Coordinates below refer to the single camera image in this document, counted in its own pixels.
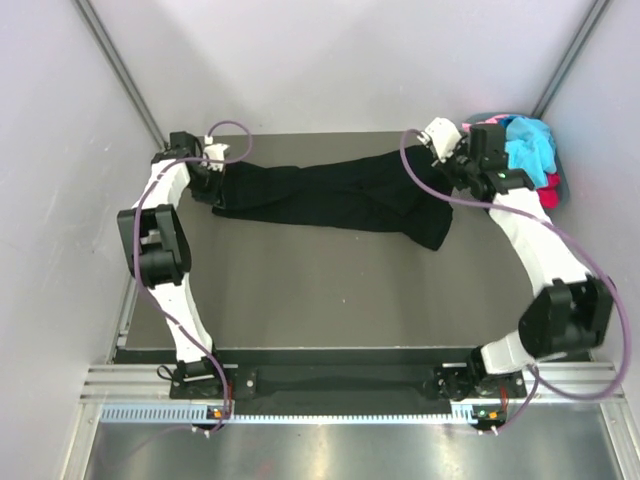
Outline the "black t shirt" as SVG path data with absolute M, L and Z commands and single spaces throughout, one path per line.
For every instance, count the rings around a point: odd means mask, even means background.
M 308 167 L 262 167 L 247 162 L 216 172 L 201 201 L 214 214 L 287 225 L 401 233 L 436 251 L 453 218 L 445 201 L 452 186 L 422 146 Z

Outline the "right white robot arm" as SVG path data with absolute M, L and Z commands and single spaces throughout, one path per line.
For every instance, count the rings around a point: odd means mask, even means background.
M 461 132 L 437 117 L 421 135 L 435 167 L 471 195 L 451 201 L 488 214 L 521 261 L 534 295 L 515 331 L 475 349 L 466 372 L 469 388 L 487 396 L 502 385 L 503 375 L 600 346 L 619 300 L 610 280 L 585 266 L 586 254 L 567 246 L 530 175 L 509 167 L 505 128 L 477 123 Z

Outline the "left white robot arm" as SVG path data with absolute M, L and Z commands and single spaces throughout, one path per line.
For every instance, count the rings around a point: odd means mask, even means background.
M 152 160 L 140 198 L 117 214 L 117 225 L 131 276 L 139 292 L 165 318 L 174 341 L 175 369 L 158 370 L 168 374 L 170 396 L 227 401 L 227 374 L 192 295 L 191 249 L 177 207 L 193 179 L 190 169 L 222 171 L 228 146 L 210 136 L 199 139 L 186 132 L 175 132 L 170 140 L 169 149 Z

